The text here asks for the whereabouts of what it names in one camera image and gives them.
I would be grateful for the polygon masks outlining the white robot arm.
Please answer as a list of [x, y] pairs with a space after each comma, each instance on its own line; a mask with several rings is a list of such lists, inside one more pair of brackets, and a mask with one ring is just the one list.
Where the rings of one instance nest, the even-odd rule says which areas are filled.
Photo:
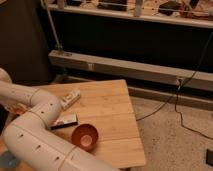
[[3, 132], [7, 148], [36, 171], [120, 171], [49, 131], [64, 109], [61, 99], [34, 87], [13, 84], [0, 68], [0, 104], [29, 109]]

